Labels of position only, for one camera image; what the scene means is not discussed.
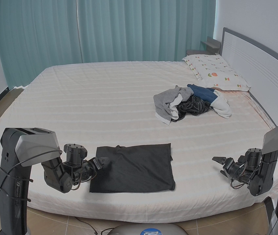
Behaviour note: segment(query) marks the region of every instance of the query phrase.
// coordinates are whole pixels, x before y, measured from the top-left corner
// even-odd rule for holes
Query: pillow
[[[205,87],[244,92],[250,89],[248,83],[218,54],[190,55],[183,60],[194,72],[197,80],[205,83]]]

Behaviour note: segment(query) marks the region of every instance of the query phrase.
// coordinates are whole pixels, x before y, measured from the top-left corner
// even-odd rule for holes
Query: teal curtain
[[[78,0],[83,62],[180,61],[213,36],[215,0]]]
[[[76,0],[0,0],[0,58],[10,89],[81,63]]]
[[[9,88],[82,62],[180,61],[213,36],[215,0],[0,0]]]

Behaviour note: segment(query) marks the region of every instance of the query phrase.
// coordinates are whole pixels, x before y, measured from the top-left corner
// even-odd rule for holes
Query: bed frame
[[[278,53],[249,37],[223,28],[220,55],[247,81],[252,98],[278,125]]]

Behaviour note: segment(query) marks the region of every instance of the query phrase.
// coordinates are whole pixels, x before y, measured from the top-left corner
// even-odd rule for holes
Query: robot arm
[[[242,183],[232,186],[238,189],[247,184],[247,188],[253,196],[258,196],[269,191],[273,185],[273,174],[278,158],[278,126],[264,135],[262,149],[249,149],[245,156],[240,156],[238,162],[233,158],[213,157],[212,160],[223,165],[220,172],[233,181]],[[278,220],[278,202],[274,215]],[[274,224],[270,224],[268,234],[278,234],[276,229],[274,233]]]
[[[41,128],[6,128],[0,143],[0,235],[25,235],[27,231],[27,198],[31,166],[41,163],[48,186],[67,193],[77,190],[81,182],[93,179],[108,158],[84,160],[87,150],[66,144],[66,162],[54,131]]]

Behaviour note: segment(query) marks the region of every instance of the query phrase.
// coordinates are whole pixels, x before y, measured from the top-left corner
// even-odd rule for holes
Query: striped bed sheet
[[[90,193],[89,183],[62,194],[46,185],[43,168],[32,167],[28,206],[47,212],[129,222],[167,223],[232,211],[278,195],[278,170],[269,192],[253,197],[234,190],[213,156],[244,155],[262,147],[271,122],[247,92],[223,92],[232,109],[224,119],[213,110],[187,115],[169,126],[155,117],[153,95],[175,85],[197,84],[185,62],[104,62],[45,69],[0,118],[6,127],[56,132],[60,147],[78,143],[88,159],[99,146],[171,143],[174,191]]]

